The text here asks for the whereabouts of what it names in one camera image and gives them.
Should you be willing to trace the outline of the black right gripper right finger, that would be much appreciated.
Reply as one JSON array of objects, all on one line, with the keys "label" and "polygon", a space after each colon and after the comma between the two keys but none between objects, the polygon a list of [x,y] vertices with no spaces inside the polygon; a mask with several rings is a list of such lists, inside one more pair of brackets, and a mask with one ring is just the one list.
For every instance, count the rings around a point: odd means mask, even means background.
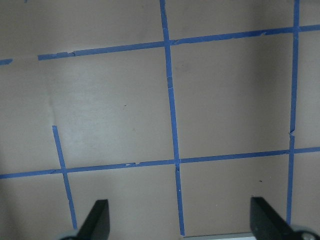
[{"label": "black right gripper right finger", "polygon": [[257,240],[302,240],[263,197],[250,199],[250,229]]}]

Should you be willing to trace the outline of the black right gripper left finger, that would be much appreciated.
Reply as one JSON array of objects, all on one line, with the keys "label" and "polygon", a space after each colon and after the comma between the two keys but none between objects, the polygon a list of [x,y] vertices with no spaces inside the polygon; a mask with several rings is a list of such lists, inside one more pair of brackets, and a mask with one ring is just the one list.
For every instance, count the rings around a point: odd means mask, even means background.
[{"label": "black right gripper left finger", "polygon": [[77,240],[107,240],[110,235],[110,211],[107,199],[96,200],[79,229]]}]

